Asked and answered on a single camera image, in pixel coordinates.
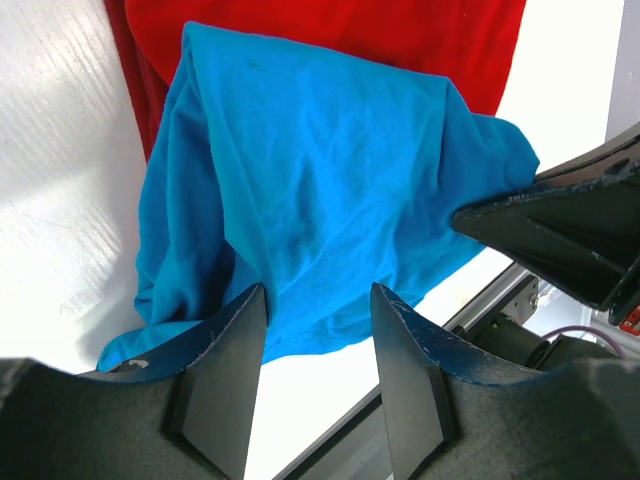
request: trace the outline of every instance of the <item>metal bracket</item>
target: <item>metal bracket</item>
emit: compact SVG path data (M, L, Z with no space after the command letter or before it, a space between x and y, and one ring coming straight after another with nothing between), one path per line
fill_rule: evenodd
M477 322L466 329L458 326L452 333L473 343L475 336L501 314L512 318L518 325L523 325L538 307L538 284L538 277L527 275Z

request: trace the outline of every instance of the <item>blue cloth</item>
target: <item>blue cloth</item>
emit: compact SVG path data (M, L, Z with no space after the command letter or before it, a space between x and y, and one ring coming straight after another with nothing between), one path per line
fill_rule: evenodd
M372 282L416 305L482 249L452 230L456 209L530 184L537 166L515 126L471 114L446 78L189 24L140 200L148 327L98 368L258 281L265 362L364 340Z

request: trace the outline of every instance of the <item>purple cable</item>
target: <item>purple cable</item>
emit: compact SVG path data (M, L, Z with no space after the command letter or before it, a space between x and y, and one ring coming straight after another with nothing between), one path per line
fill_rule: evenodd
M552 332L547 333L542 338L544 338L545 340L549 340L550 338L565 332L586 332L595 335L596 337L600 337L602 340L611 345L611 348L613 348L613 350L618 354L620 358L626 358L626 354L624 353L624 350L622 349L620 344L613 338L611 338L611 336L598 330L597 328L587 327L586 325L571 325L569 327L558 328L556 330L553 330Z

